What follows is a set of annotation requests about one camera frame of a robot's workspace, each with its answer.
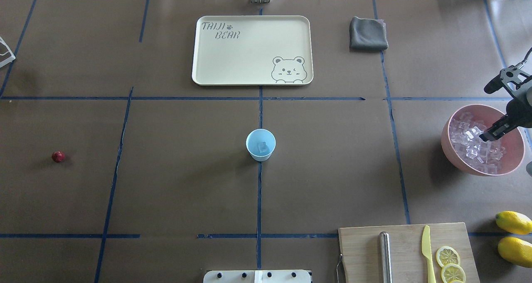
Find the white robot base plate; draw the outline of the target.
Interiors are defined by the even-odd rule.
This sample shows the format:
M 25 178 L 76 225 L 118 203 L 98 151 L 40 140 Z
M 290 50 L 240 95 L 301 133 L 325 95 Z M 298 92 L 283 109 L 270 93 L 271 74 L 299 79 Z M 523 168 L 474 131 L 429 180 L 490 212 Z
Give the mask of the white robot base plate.
M 288 270 L 213 270 L 203 277 L 204 283 L 312 283 L 310 271 Z

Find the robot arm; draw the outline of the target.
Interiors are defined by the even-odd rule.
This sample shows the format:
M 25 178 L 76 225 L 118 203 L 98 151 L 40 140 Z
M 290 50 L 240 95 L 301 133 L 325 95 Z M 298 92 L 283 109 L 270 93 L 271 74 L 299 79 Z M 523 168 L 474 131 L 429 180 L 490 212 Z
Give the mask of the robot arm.
M 512 100 L 506 105 L 505 114 L 480 135 L 484 142 L 497 141 L 518 127 L 531 128 L 531 88 L 516 93 L 517 95 L 512 95 Z

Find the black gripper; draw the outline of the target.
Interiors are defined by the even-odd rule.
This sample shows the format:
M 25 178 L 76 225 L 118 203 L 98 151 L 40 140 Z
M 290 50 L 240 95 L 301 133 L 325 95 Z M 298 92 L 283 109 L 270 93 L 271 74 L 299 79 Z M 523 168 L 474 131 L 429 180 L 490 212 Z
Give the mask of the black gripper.
M 493 123 L 490 128 L 480 135 L 484 141 L 497 141 L 517 127 L 532 127 L 532 93 L 521 94 L 507 104 L 507 114 Z

